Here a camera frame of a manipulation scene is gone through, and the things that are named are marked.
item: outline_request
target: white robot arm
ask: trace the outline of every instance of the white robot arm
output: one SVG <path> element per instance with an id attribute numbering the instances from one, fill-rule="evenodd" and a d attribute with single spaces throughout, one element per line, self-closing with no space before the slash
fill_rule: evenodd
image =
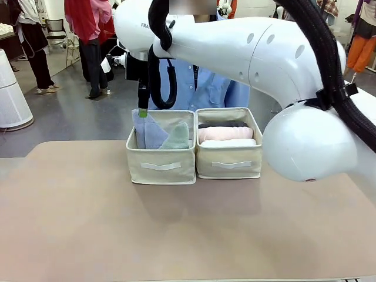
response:
<path id="1" fill-rule="evenodd" d="M 296 23 L 239 18 L 197 24 L 192 16 L 169 15 L 176 23 L 166 52 L 149 28 L 150 3 L 127 0 L 118 7 L 115 28 L 121 43 L 135 52 L 146 52 L 153 45 L 160 58 L 202 66 L 278 101 L 284 110 L 268 124 L 263 137 L 264 159 L 277 173 L 299 182 L 348 173 L 365 189 L 376 188 L 376 154 L 336 111 L 301 102 L 315 98 L 323 83 L 315 54 Z M 337 45 L 344 70 L 345 52 Z M 376 98 L 361 89 L 351 98 L 376 124 Z"/>

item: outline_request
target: beige tabletop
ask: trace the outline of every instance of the beige tabletop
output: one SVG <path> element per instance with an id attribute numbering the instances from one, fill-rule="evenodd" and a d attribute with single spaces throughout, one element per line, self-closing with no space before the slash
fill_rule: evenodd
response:
<path id="1" fill-rule="evenodd" d="M 347 176 L 130 182 L 125 141 L 39 145 L 0 185 L 0 280 L 376 274 L 376 209 Z"/>

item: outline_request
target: storage bin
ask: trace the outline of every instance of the storage bin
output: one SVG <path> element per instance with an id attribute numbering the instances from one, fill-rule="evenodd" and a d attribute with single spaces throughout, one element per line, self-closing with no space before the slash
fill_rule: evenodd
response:
<path id="1" fill-rule="evenodd" d="M 240 120 L 253 129 L 252 147 L 206 148 L 200 145 L 198 126 L 207 122 Z M 196 167 L 199 178 L 255 179 L 261 174 L 263 135 L 248 108 L 200 109 L 196 111 Z"/>
<path id="2" fill-rule="evenodd" d="M 189 128 L 190 148 L 183 150 L 147 150 L 137 148 L 133 128 L 127 143 L 127 158 L 132 182 L 153 185 L 181 185 L 196 182 L 195 145 L 196 119 L 188 110 L 150 110 L 148 115 L 167 132 L 171 133 L 180 122 Z"/>

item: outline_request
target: plaid shirt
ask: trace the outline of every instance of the plaid shirt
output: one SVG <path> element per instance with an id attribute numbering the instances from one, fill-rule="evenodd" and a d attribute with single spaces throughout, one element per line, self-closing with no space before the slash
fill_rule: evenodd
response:
<path id="1" fill-rule="evenodd" d="M 316 0 L 316 3 L 319 7 L 322 7 L 323 5 L 323 0 Z M 328 0 L 327 4 L 325 5 L 325 11 L 326 13 L 338 17 L 338 8 L 335 5 L 335 0 Z"/>

